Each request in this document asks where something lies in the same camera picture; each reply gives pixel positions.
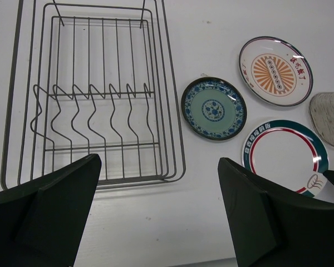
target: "black rim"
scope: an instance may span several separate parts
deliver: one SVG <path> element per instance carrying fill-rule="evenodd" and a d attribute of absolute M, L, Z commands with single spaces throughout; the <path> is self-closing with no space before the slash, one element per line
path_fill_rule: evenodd
<path fill-rule="evenodd" d="M 234 133 L 232 133 L 231 135 L 227 136 L 227 137 L 223 137 L 223 138 L 216 138 L 216 137 L 210 137 L 210 136 L 207 136 L 207 135 L 204 135 L 203 133 L 197 131 L 189 122 L 189 120 L 187 119 L 187 116 L 186 116 L 186 113 L 185 113 L 185 108 L 184 108 L 184 104 L 185 104 L 185 98 L 186 98 L 186 94 L 197 84 L 201 83 L 201 82 L 204 82 L 204 81 L 217 81 L 217 82 L 223 82 L 223 83 L 226 83 L 228 86 L 230 86 L 230 88 L 238 95 L 238 97 L 240 98 L 240 102 L 241 102 L 241 105 L 244 109 L 244 118 L 243 118 L 243 121 L 239 127 L 239 129 L 237 131 L 235 131 Z M 234 136 L 236 136 L 238 133 L 240 133 L 242 131 L 242 129 L 244 128 L 245 126 L 245 123 L 246 123 L 246 119 L 247 119 L 247 109 L 246 109 L 246 104 L 245 104 L 245 100 L 244 98 L 242 97 L 242 95 L 240 94 L 240 92 L 229 82 L 223 80 L 223 79 L 220 79 L 220 78 L 216 78 L 216 77 L 203 77 L 203 78 L 200 78 L 200 79 L 197 79 L 195 81 L 193 81 L 192 83 L 190 83 L 187 88 L 184 90 L 183 92 L 183 95 L 182 95 L 182 99 L 181 99 L 181 109 L 182 109 L 182 114 L 183 114 L 183 117 L 184 117 L 184 120 L 187 122 L 187 124 L 189 125 L 189 127 L 194 131 L 196 132 L 198 135 L 200 136 L 203 136 L 207 139 L 210 139 L 210 140 L 214 140 L 214 141 L 224 141 L 224 140 L 229 140 L 231 138 L 233 138 Z"/>
<path fill-rule="evenodd" d="M 305 64 L 307 65 L 308 67 L 308 70 L 310 72 L 310 87 L 309 87 L 309 90 L 308 90 L 308 93 L 306 94 L 306 96 L 301 99 L 300 101 L 294 103 L 294 104 L 291 104 L 291 105 L 280 105 L 280 104 L 276 104 L 276 103 L 273 103 L 271 101 L 268 101 L 266 100 L 265 98 L 263 98 L 262 96 L 260 96 L 259 94 L 257 94 L 248 84 L 248 82 L 246 81 L 245 77 L 243 76 L 242 74 L 242 68 L 241 68 L 241 55 L 243 54 L 244 52 L 244 49 L 252 42 L 256 41 L 256 40 L 259 40 L 259 39 L 274 39 L 274 40 L 278 40 L 280 41 L 282 44 L 286 45 L 286 46 L 289 46 L 291 49 L 295 50 L 299 56 L 302 56 Z M 267 102 L 267 103 L 270 103 L 271 105 L 274 105 L 274 106 L 278 106 L 278 107 L 294 107 L 294 106 L 297 106 L 303 102 L 305 102 L 305 100 L 310 96 L 310 94 L 312 93 L 312 90 L 313 90 L 313 73 L 312 73 L 312 69 L 311 69 L 311 66 L 310 64 L 308 63 L 307 59 L 305 58 L 305 56 L 298 50 L 296 49 L 295 46 L 291 45 L 290 43 L 286 42 L 285 40 L 282 40 L 280 38 L 277 38 L 277 37 L 273 37 L 273 36 L 259 36 L 259 37 L 255 37 L 255 38 L 252 38 L 250 39 L 249 41 L 246 42 L 246 44 L 244 44 L 243 48 L 241 48 L 241 51 L 240 51 L 240 54 L 239 54 L 239 71 L 240 71 L 240 75 L 243 79 L 243 81 L 245 82 L 245 84 L 247 85 L 247 87 L 256 95 L 258 96 L 260 99 L 262 99 L 263 101 Z"/>

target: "blue floral border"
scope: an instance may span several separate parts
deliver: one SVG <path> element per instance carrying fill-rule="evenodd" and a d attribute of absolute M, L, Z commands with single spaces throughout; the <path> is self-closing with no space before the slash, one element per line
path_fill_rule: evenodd
<path fill-rule="evenodd" d="M 213 89 L 218 90 L 222 93 L 224 93 L 227 96 L 230 96 L 231 98 L 235 99 L 232 100 L 232 103 L 235 105 L 235 111 L 236 116 L 233 124 L 229 129 L 227 129 L 224 132 L 210 132 L 206 129 L 203 129 L 200 127 L 194 120 L 192 114 L 191 114 L 191 102 L 193 100 L 193 97 L 198 94 L 199 92 L 202 92 L 203 90 L 209 90 L 210 85 L 213 85 Z M 229 84 L 223 82 L 223 81 L 203 81 L 199 82 L 198 84 L 194 85 L 185 95 L 185 102 L 184 102 L 184 114 L 186 117 L 186 120 L 188 121 L 189 125 L 198 133 L 201 135 L 211 138 L 211 139 L 227 139 L 233 135 L 235 135 L 236 132 L 240 130 L 240 128 L 244 125 L 244 119 L 245 119 L 245 110 L 244 110 L 244 101 L 240 98 L 238 93 L 235 92 L 235 89 L 232 88 Z"/>

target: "metal wire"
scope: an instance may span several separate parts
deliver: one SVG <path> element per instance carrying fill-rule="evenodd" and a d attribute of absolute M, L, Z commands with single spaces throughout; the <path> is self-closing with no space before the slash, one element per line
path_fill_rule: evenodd
<path fill-rule="evenodd" d="M 183 138 L 181 135 L 181 124 L 179 117 L 178 105 L 176 105 L 176 117 L 173 116 L 170 108 L 170 96 L 174 95 L 175 104 L 178 104 L 175 87 L 175 77 L 173 72 L 172 57 L 170 52 L 169 36 L 167 21 L 165 17 L 165 9 L 163 0 L 161 0 L 163 20 L 165 25 L 165 33 L 168 46 L 168 54 L 171 68 L 171 75 L 173 80 L 173 90 L 169 90 L 168 78 L 166 75 L 167 64 L 165 63 L 163 41 L 160 27 L 160 17 L 158 12 L 158 3 L 154 1 L 155 11 L 145 7 L 146 0 L 143 1 L 142 8 L 135 7 L 113 7 L 113 6 L 94 6 L 91 4 L 66 4 L 66 3 L 46 3 L 43 7 L 42 24 L 40 29 L 40 51 L 38 54 L 37 65 L 37 82 L 31 87 L 32 80 L 32 54 L 34 45 L 34 32 L 36 29 L 36 2 L 33 1 L 33 13 L 32 13 L 32 34 L 31 34 L 31 48 L 30 48 L 30 60 L 28 66 L 28 79 L 27 79 L 27 92 L 24 105 L 24 118 L 23 118 L 23 130 L 22 130 L 22 142 L 19 153 L 19 166 L 17 175 L 17 184 L 22 183 L 23 168 L 27 165 L 24 164 L 27 158 L 28 142 L 31 138 L 31 156 L 30 161 L 30 176 L 29 179 L 34 179 L 37 174 L 37 169 L 40 169 L 41 175 L 47 174 L 46 166 L 50 167 L 51 171 L 55 171 L 59 168 L 61 162 L 58 157 L 64 154 L 68 157 L 69 162 L 72 163 L 75 159 L 76 153 L 89 154 L 92 151 L 100 154 L 104 166 L 102 172 L 102 178 L 99 181 L 100 189 L 116 188 L 123 186 L 138 186 L 146 184 L 159 184 L 169 181 L 179 180 L 185 173 L 185 158 L 183 148 Z M 57 11 L 57 15 L 52 16 L 51 24 L 47 26 L 46 16 L 49 6 L 53 6 Z M 90 16 L 65 16 L 61 8 L 96 8 L 96 9 L 113 9 L 113 10 L 130 10 L 140 11 L 141 18 L 114 18 L 114 17 L 90 17 Z M 20 13 L 22 9 L 19 9 L 18 15 L 18 29 L 20 28 L 21 21 L 19 21 Z M 144 14 L 149 14 L 150 17 L 145 19 Z M 87 34 L 77 33 L 77 28 L 81 25 L 87 26 Z M 65 78 L 61 74 L 61 63 L 67 61 L 69 55 L 62 53 L 64 45 L 62 41 L 62 28 L 64 27 L 65 36 L 71 29 L 72 42 L 71 42 L 71 84 L 67 87 L 66 84 L 61 82 L 61 79 Z M 101 39 L 92 39 L 92 27 L 96 29 L 101 27 Z M 115 34 L 106 35 L 107 28 L 114 28 Z M 141 51 L 138 51 L 136 44 L 139 42 L 135 37 L 135 27 L 138 27 L 138 33 L 141 36 L 139 40 L 143 40 Z M 50 29 L 49 35 L 49 51 L 48 57 L 45 52 L 45 32 Z M 123 36 L 123 28 L 128 28 L 128 39 L 126 35 Z M 19 30 L 16 32 L 16 38 L 19 38 Z M 107 51 L 111 51 L 111 39 L 115 38 L 116 46 L 116 62 L 112 59 L 106 60 L 108 55 Z M 77 62 L 77 59 L 81 60 L 83 57 L 81 52 L 78 52 L 77 45 L 81 46 L 81 43 L 87 44 L 87 85 L 83 86 L 77 79 L 81 76 L 81 62 Z M 92 44 L 101 43 L 101 67 L 102 67 L 102 81 L 98 82 L 92 80 L 92 60 L 93 54 L 96 53 L 92 48 Z M 129 44 L 131 72 L 126 67 L 126 63 L 121 61 L 121 49 L 126 44 Z M 18 50 L 18 42 L 15 41 L 14 50 Z M 13 55 L 13 65 L 16 64 L 17 52 Z M 113 82 L 109 82 L 106 79 L 107 66 L 111 69 L 114 64 L 117 68 L 117 84 L 114 86 Z M 143 85 L 137 85 L 137 73 L 139 73 L 139 79 L 141 77 L 141 66 L 145 65 L 146 80 Z M 13 68 L 11 76 L 15 79 L 15 69 Z M 126 83 L 126 89 L 123 90 L 123 80 L 129 76 L 131 83 Z M 42 85 L 42 81 L 47 78 L 45 86 Z M 14 82 L 9 88 L 9 101 L 8 101 L 8 117 L 6 121 L 4 152 L 2 162 L 1 184 L 3 189 L 7 189 L 7 162 L 9 157 L 9 136 L 10 125 L 12 116 L 12 101 L 13 101 Z M 118 125 L 116 123 L 117 118 L 121 112 L 120 106 L 124 105 L 124 109 L 128 111 L 126 121 L 122 124 L 126 124 L 127 128 L 121 130 L 121 121 Z M 108 123 L 111 133 L 107 133 L 102 130 L 102 127 L 95 127 L 94 120 L 98 118 L 98 113 L 102 111 L 104 106 L 109 107 L 111 113 L 107 116 L 106 122 Z M 139 118 L 135 115 L 140 113 L 141 106 L 145 107 L 145 113 L 141 114 Z M 71 111 L 75 107 L 74 113 L 68 115 L 68 111 Z M 69 122 L 63 123 L 63 119 L 70 118 Z M 138 124 L 143 124 L 144 133 L 141 135 L 141 131 L 136 128 L 136 120 Z M 82 122 L 86 126 L 87 130 L 82 129 Z M 180 147 L 179 159 L 181 163 L 177 162 L 176 156 L 176 144 L 175 135 L 179 138 L 178 144 Z M 149 168 L 146 172 L 144 169 L 145 157 L 143 156 L 146 149 L 149 151 L 148 165 Z M 42 159 L 38 161 L 38 154 L 41 151 Z M 119 151 L 120 156 L 117 156 L 110 151 Z M 131 166 L 126 162 L 134 155 L 134 159 L 137 159 L 137 164 L 131 171 Z M 178 165 L 181 165 L 180 176 L 177 175 Z M 111 169 L 121 169 L 120 175 L 110 175 Z"/>

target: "dish rack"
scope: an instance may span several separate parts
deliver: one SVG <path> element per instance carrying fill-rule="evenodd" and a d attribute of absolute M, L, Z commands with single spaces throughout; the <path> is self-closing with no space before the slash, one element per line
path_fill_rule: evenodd
<path fill-rule="evenodd" d="M 102 160 L 98 189 L 185 173 L 164 1 L 87 3 L 19 1 L 4 190 L 91 153 Z"/>

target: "white plate with orange design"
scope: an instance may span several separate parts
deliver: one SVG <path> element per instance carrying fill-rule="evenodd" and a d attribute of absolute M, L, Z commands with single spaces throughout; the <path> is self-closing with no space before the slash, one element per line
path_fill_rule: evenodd
<path fill-rule="evenodd" d="M 308 61 L 284 40 L 261 36 L 248 41 L 239 56 L 240 73 L 261 99 L 276 106 L 296 106 L 311 94 Z"/>

